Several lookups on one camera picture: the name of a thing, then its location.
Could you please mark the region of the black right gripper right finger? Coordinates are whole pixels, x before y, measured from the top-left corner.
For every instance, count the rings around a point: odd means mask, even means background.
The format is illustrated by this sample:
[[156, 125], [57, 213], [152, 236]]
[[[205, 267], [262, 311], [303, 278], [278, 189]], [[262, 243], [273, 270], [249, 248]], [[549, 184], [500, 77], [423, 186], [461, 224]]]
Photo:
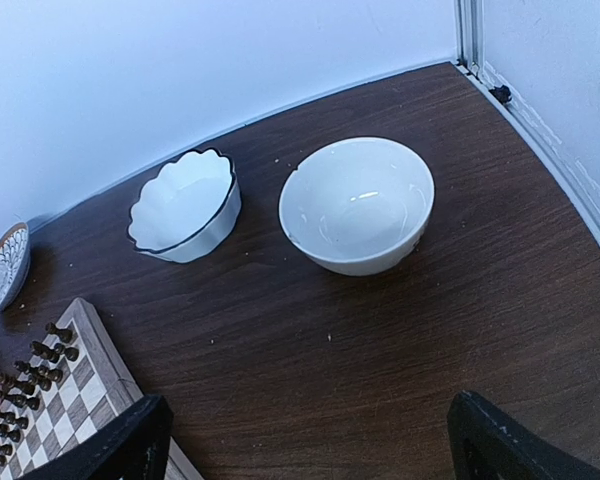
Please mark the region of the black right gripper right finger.
[[474, 391], [447, 413], [457, 479], [600, 479], [600, 469], [545, 442]]

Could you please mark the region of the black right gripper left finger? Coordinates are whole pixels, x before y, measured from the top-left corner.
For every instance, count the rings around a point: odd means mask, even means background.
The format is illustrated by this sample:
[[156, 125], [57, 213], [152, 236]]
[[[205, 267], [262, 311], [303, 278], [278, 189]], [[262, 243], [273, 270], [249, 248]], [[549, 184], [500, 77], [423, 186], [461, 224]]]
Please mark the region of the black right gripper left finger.
[[163, 479], [173, 412], [161, 395], [145, 395], [96, 434], [24, 475], [26, 479]]

